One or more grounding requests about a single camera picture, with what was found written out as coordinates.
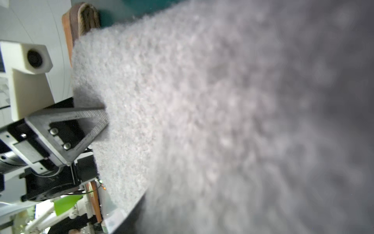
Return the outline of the grey fuzzy scarf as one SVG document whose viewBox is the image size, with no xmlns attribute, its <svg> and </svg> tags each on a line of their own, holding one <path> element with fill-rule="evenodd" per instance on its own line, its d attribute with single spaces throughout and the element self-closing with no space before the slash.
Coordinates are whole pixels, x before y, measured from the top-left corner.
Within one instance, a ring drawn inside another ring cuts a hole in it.
<svg viewBox="0 0 374 234">
<path fill-rule="evenodd" d="M 73 72 L 120 233 L 373 233 L 373 1 L 185 1 L 79 38 Z"/>
</svg>

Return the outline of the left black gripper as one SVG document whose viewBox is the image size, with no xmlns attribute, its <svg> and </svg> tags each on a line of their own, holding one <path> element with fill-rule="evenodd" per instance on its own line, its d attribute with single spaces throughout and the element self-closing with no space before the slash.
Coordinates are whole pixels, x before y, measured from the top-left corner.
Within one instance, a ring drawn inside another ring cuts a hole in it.
<svg viewBox="0 0 374 234">
<path fill-rule="evenodd" d="M 89 145 L 107 127 L 104 108 L 54 104 L 1 128 L 1 177 L 20 170 L 22 202 L 78 194 L 98 175 Z"/>
</svg>

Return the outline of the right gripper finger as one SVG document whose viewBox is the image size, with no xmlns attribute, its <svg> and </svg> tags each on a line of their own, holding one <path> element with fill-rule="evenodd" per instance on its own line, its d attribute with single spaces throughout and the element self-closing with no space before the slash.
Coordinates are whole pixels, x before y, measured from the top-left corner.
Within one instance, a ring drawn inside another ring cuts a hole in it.
<svg viewBox="0 0 374 234">
<path fill-rule="evenodd" d="M 114 230 L 113 234 L 140 234 L 138 226 L 143 214 L 146 194 L 144 194 L 124 221 Z"/>
</svg>

